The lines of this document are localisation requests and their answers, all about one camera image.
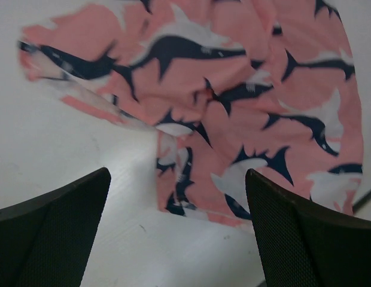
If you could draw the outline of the pink shark print shorts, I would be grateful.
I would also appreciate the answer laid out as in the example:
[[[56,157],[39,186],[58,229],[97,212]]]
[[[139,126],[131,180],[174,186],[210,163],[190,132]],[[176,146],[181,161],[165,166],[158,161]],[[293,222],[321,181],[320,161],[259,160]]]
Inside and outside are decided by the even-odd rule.
[[[96,1],[24,27],[19,60],[63,103],[158,132],[162,212],[247,229],[253,169],[353,213],[361,102],[333,1]]]

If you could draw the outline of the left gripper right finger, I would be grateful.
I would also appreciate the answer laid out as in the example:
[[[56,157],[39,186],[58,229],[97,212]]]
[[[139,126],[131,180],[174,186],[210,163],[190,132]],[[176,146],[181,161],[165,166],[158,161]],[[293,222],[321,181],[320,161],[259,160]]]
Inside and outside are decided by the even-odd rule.
[[[318,205],[253,169],[245,186],[266,286],[371,286],[371,221]]]

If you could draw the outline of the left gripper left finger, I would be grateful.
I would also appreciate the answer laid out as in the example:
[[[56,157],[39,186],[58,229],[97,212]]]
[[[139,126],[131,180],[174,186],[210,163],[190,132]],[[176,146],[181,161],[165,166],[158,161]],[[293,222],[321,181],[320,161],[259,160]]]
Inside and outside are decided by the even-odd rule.
[[[0,286],[80,286],[110,183],[103,167],[0,209]]]

